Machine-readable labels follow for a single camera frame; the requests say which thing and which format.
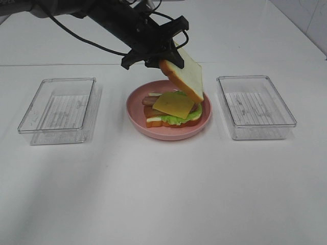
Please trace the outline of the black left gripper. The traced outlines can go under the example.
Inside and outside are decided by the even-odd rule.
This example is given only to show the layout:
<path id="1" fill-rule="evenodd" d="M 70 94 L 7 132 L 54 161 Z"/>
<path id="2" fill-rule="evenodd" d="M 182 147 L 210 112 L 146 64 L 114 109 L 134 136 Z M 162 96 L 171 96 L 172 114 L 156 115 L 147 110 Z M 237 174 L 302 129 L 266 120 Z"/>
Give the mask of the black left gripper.
<path id="1" fill-rule="evenodd" d="M 159 25 L 150 11 L 138 11 L 124 2 L 97 2 L 97 23 L 131 48 L 122 58 L 123 68 L 139 61 L 147 68 L 160 68 L 160 60 L 184 68 L 173 41 L 174 36 L 189 29 L 183 16 Z"/>

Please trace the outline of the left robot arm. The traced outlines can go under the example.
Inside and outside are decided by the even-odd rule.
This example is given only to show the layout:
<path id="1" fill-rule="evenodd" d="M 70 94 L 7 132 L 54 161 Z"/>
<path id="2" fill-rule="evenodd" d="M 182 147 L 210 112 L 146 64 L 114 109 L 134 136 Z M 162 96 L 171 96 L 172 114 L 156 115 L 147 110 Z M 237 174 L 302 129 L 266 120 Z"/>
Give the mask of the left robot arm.
<path id="1" fill-rule="evenodd" d="M 146 67 L 159 68 L 161 60 L 184 68 L 182 46 L 175 44 L 173 37 L 185 33 L 189 22 L 183 16 L 168 17 L 169 22 L 159 25 L 151 18 L 152 14 L 158 14 L 157 8 L 152 1 L 1 1 L 1 16 L 30 12 L 38 18 L 48 17 L 82 42 L 122 56 L 121 66 L 125 69 L 139 61 L 144 61 Z M 79 19 L 88 16 L 131 50 L 117 52 L 80 37 L 56 19 L 64 14 Z"/>

